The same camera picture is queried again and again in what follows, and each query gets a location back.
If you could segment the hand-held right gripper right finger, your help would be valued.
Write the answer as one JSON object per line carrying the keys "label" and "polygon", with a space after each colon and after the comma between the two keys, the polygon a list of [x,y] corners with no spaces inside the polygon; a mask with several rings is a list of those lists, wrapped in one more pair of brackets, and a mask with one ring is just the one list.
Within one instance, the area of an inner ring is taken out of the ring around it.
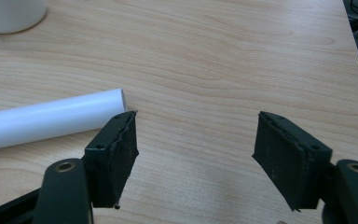
{"label": "hand-held right gripper right finger", "polygon": [[262,111],[258,115],[253,158],[293,210],[314,209],[321,198],[332,149],[291,120]]}

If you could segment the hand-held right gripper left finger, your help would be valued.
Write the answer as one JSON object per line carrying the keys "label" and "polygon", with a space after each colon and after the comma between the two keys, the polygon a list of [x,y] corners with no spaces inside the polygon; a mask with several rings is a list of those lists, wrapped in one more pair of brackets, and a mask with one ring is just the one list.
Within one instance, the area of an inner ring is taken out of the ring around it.
{"label": "hand-held right gripper left finger", "polygon": [[119,208],[131,169],[139,155],[136,112],[112,117],[85,148],[82,161],[94,208]]}

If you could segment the white plastic tube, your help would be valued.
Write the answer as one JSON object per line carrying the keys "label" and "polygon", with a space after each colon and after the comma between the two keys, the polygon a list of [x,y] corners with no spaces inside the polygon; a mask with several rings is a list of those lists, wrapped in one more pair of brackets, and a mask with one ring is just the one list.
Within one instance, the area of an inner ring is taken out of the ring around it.
{"label": "white plastic tube", "polygon": [[0,148],[100,129],[126,110],[121,89],[0,110]]}

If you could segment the white cup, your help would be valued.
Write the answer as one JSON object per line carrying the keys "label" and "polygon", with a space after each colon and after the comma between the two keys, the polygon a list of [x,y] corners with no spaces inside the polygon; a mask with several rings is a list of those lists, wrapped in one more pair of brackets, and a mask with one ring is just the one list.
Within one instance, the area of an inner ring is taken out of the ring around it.
{"label": "white cup", "polygon": [[0,34],[11,34],[38,24],[46,15],[45,0],[0,0]]}

